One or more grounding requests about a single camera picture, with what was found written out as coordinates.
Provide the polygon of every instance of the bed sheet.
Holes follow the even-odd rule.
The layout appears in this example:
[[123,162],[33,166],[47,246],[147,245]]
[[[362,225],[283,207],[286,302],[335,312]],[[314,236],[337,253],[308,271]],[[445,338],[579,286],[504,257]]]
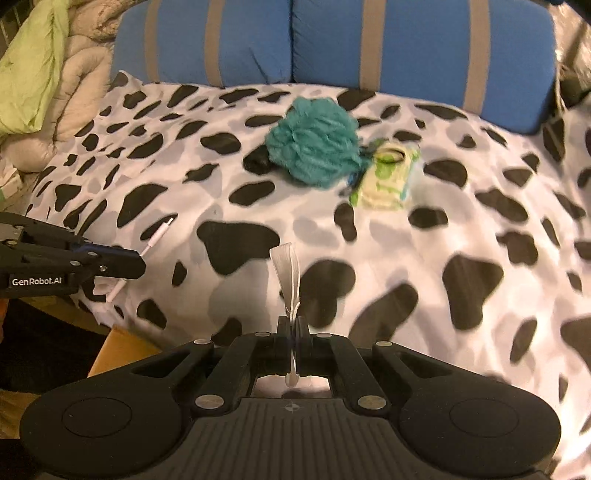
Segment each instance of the bed sheet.
[[[420,146],[407,210],[353,210],[343,183],[317,190],[262,168],[265,134],[297,96],[335,99],[364,142]],[[274,331],[284,305],[269,249],[291,242],[312,332],[391,339],[539,395],[563,429],[553,477],[573,479],[591,475],[590,119],[588,98],[555,147],[391,95],[143,85],[120,72],[41,174],[27,214],[139,251],[174,219],[113,304],[111,279],[74,296],[160,346]]]

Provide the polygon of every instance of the light green fabric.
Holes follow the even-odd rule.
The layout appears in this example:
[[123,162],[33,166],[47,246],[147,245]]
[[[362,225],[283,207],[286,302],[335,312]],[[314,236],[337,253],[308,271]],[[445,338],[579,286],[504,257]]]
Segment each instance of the light green fabric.
[[0,140],[38,132],[60,80],[69,0],[41,0],[0,59]]

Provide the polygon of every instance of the beige stripe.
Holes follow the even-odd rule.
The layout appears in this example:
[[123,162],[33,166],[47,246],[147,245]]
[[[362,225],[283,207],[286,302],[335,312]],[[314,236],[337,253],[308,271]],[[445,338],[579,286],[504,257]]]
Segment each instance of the beige stripe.
[[470,63],[463,108],[482,113],[491,63],[491,18],[489,0],[468,0],[470,8]]
[[225,0],[209,0],[207,22],[205,23],[204,62],[205,75],[209,85],[223,87],[219,65],[220,33]]
[[385,13],[386,0],[364,0],[359,62],[359,88],[362,90],[379,91]]
[[158,71],[158,9],[162,0],[150,0],[144,25],[144,56],[150,82],[160,81]]

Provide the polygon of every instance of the metal screw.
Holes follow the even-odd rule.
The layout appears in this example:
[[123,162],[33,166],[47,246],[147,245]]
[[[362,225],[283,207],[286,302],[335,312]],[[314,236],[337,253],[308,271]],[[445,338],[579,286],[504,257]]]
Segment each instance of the metal screw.
[[387,402],[384,398],[378,397],[377,395],[364,395],[357,401],[357,404],[366,410],[379,410],[380,408],[384,408]]
[[215,410],[223,405],[223,398],[219,395],[201,395],[195,399],[195,405],[205,410]]

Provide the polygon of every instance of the crosshair symbol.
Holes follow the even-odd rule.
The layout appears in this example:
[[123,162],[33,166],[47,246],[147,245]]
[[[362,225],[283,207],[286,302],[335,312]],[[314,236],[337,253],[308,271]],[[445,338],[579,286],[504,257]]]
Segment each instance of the crosshair symbol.
[[283,408],[286,409],[287,411],[294,413],[295,411],[298,411],[301,407],[298,404],[291,402]]

